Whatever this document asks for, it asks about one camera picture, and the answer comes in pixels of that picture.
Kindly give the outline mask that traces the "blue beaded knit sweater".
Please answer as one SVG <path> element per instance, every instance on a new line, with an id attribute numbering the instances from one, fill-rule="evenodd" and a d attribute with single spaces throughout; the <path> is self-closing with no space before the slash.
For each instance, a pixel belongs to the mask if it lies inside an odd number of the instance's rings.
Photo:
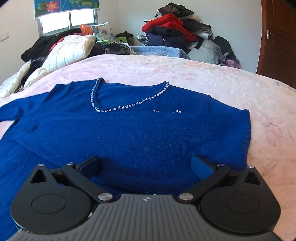
<path id="1" fill-rule="evenodd" d="M 11 202 L 38 164 L 99 156 L 93 181 L 106 191 L 176 195 L 199 182 L 193 156 L 244 169 L 251 139 L 248 110 L 167 82 L 57 84 L 3 105 L 1 121 L 12 122 L 1 139 L 1 240 L 15 232 Z"/>

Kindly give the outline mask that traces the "black clothes on bed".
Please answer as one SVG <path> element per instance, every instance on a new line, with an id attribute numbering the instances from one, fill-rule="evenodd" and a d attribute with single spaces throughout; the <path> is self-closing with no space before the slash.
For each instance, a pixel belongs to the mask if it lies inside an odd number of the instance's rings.
<path id="1" fill-rule="evenodd" d="M 31 48 L 27 49 L 21 55 L 21 59 L 24 62 L 27 62 L 29 60 L 34 60 L 39 57 L 46 57 L 48 56 L 51 47 L 54 44 L 57 44 L 60 39 L 68 35 L 80 34 L 80 33 L 81 33 L 81 30 L 79 28 L 76 28 L 76 29 L 66 30 L 57 35 L 41 36 L 39 37 L 39 39 L 37 39 L 37 41 L 34 43 L 34 45 Z"/>

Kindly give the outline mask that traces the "dark clothes pile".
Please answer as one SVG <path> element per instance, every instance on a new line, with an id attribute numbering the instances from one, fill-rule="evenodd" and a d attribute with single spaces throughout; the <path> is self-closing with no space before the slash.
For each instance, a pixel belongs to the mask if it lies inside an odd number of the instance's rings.
<path id="1" fill-rule="evenodd" d="M 240 64 L 229 41 L 221 36 L 214 37 L 211 26 L 204 24 L 183 5 L 169 3 L 157 9 L 154 19 L 144 22 L 142 31 L 146 33 L 149 46 L 174 47 L 189 54 L 193 50 L 213 45 L 222 54 L 218 62 L 225 65 Z"/>

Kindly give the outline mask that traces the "pink floral bed sheet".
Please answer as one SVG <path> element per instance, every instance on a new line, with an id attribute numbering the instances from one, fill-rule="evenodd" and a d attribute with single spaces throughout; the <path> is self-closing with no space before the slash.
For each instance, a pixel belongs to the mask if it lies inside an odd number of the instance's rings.
<path id="1" fill-rule="evenodd" d="M 61 68 L 27 89 L 1 99 L 5 105 L 52 90 L 56 84 L 104 78 L 108 83 L 171 85 L 208 94 L 251 115 L 247 162 L 260 172 L 277 198 L 275 233 L 295 239 L 295 90 L 280 81 L 231 67 L 182 58 L 99 55 Z"/>

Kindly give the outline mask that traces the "white text-print quilt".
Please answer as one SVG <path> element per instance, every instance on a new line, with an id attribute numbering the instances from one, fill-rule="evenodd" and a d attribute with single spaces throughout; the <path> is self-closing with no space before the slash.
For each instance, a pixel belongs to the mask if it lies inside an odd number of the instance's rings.
<path id="1" fill-rule="evenodd" d="M 23 77 L 29 72 L 31 62 L 32 62 L 31 60 L 27 61 L 19 69 L 18 72 L 16 72 L 11 77 L 7 78 L 1 84 L 1 90 L 0 90 L 1 98 L 6 98 L 16 91 L 16 89 L 21 85 L 21 81 L 22 81 Z"/>

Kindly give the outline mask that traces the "purple garment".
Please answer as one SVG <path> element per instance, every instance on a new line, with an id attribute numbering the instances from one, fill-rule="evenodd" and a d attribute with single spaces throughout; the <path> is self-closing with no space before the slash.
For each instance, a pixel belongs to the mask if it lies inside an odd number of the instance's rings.
<path id="1" fill-rule="evenodd" d="M 227 67 L 232 67 L 237 69 L 241 68 L 240 61 L 238 59 L 226 59 L 224 63 Z"/>

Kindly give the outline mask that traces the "brown wooden door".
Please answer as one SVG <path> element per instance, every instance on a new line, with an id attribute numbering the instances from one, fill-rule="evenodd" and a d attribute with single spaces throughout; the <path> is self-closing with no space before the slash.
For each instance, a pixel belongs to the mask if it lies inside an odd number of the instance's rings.
<path id="1" fill-rule="evenodd" d="M 295 88 L 295 1 L 265 0 L 257 74 Z"/>

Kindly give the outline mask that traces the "grey plastic bag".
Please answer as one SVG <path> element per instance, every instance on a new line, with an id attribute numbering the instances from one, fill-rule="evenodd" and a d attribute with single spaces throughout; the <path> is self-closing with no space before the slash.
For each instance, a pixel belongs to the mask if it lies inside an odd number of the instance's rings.
<path id="1" fill-rule="evenodd" d="M 188 56 L 191 60 L 216 65 L 223 61 L 222 51 L 214 42 L 204 40 L 198 49 L 197 47 L 197 42 L 188 47 L 190 49 Z"/>

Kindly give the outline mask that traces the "cream quilted puffer jacket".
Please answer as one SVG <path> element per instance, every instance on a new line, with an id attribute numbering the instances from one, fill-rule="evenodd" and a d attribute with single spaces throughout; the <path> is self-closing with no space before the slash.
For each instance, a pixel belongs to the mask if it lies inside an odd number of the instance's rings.
<path id="1" fill-rule="evenodd" d="M 43 65 L 37 68 L 24 83 L 24 88 L 31 86 L 46 75 L 86 59 L 96 43 L 93 35 L 69 35 L 56 44 L 48 54 Z"/>

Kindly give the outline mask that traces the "leopard print garment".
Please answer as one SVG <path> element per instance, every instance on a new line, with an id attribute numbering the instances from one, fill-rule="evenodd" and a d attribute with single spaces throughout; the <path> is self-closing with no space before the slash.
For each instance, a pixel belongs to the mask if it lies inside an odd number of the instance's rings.
<path id="1" fill-rule="evenodd" d="M 111 42 L 105 47 L 105 54 L 130 55 L 131 49 L 122 42 Z"/>

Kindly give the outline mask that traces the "light blue knit blanket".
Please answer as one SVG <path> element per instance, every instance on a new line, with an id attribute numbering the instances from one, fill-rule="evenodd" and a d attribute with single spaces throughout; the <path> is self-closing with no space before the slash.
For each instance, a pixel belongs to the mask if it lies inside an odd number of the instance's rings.
<path id="1" fill-rule="evenodd" d="M 166 56 L 190 60 L 189 56 L 179 48 L 166 46 L 130 46 L 137 55 Z"/>

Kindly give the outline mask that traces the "orange garment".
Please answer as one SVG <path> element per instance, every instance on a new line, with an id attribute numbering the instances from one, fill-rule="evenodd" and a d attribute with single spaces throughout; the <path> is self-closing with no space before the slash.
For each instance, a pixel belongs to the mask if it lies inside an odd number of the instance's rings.
<path id="1" fill-rule="evenodd" d="M 81 25 L 80 30 L 81 30 L 81 35 L 83 36 L 93 35 L 93 29 L 88 25 Z"/>

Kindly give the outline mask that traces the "floral pillow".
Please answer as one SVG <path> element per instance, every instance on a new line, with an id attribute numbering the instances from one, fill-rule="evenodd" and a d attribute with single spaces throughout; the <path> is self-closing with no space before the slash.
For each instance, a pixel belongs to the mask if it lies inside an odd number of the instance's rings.
<path id="1" fill-rule="evenodd" d="M 98 25 L 91 25 L 91 28 L 93 29 L 93 35 L 96 37 L 97 41 L 116 41 L 116 37 L 108 22 Z"/>

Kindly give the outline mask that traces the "window with lotus blind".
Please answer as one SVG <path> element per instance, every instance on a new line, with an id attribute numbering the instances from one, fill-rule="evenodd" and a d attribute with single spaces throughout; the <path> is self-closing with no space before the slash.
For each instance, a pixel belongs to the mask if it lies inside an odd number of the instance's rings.
<path id="1" fill-rule="evenodd" d="M 99 1 L 49 0 L 34 1 L 39 35 L 49 35 L 97 23 Z"/>

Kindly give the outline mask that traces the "red garment on pile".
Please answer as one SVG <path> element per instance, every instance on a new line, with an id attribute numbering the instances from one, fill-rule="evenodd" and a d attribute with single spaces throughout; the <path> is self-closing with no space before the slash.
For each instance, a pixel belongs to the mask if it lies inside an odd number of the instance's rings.
<path id="1" fill-rule="evenodd" d="M 192 32 L 189 32 L 183 27 L 183 21 L 177 18 L 175 15 L 166 14 L 160 18 L 148 21 L 142 26 L 142 31 L 147 33 L 153 27 L 162 27 L 167 29 L 172 29 L 184 34 L 185 39 L 188 43 L 196 42 L 197 36 Z"/>

